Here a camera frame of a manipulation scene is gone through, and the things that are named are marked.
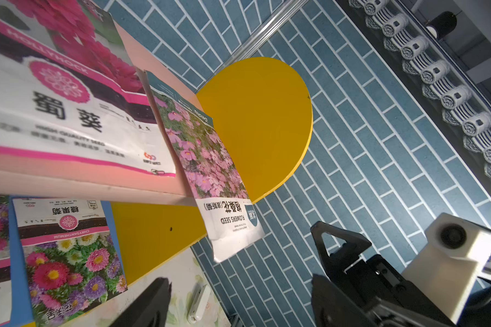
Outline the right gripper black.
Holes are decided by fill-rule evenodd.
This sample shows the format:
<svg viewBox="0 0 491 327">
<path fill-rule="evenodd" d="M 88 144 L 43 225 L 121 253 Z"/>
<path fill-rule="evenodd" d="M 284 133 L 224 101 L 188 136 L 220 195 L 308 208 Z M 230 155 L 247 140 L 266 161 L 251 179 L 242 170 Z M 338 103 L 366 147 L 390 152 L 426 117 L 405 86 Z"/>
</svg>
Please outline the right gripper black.
<svg viewBox="0 0 491 327">
<path fill-rule="evenodd" d="M 325 276 L 312 278 L 317 326 L 455 326 L 382 256 L 359 260 L 372 243 L 361 233 L 316 222 L 310 228 Z"/>
</svg>

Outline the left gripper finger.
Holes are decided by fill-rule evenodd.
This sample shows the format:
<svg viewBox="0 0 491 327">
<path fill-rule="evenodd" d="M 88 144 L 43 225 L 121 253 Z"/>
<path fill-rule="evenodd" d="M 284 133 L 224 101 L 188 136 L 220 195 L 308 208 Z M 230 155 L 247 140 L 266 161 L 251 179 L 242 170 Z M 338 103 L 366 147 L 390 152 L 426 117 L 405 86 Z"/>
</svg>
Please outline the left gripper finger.
<svg viewBox="0 0 491 327">
<path fill-rule="evenodd" d="M 164 327 L 172 295 L 172 283 L 156 278 L 110 327 Z"/>
</svg>

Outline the purple flower seed packet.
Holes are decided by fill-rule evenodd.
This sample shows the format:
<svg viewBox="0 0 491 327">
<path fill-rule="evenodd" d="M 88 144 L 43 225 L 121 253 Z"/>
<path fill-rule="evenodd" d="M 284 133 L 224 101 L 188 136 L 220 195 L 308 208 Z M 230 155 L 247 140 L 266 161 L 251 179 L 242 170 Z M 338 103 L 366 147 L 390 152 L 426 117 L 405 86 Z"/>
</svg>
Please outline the purple flower seed packet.
<svg viewBox="0 0 491 327">
<path fill-rule="evenodd" d="M 146 73 L 166 135 L 204 220 L 214 262 L 228 260 L 265 233 L 213 119 Z"/>
</svg>

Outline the hollyhock magenta flower packet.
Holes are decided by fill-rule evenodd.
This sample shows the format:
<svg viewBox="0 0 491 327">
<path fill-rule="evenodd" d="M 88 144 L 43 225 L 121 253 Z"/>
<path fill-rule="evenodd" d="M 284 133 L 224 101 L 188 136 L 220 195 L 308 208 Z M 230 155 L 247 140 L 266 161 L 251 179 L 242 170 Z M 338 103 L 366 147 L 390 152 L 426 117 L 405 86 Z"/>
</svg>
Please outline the hollyhock magenta flower packet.
<svg viewBox="0 0 491 327">
<path fill-rule="evenodd" d="M 0 1 L 0 153 L 172 177 L 112 16 L 92 1 Z"/>
</svg>

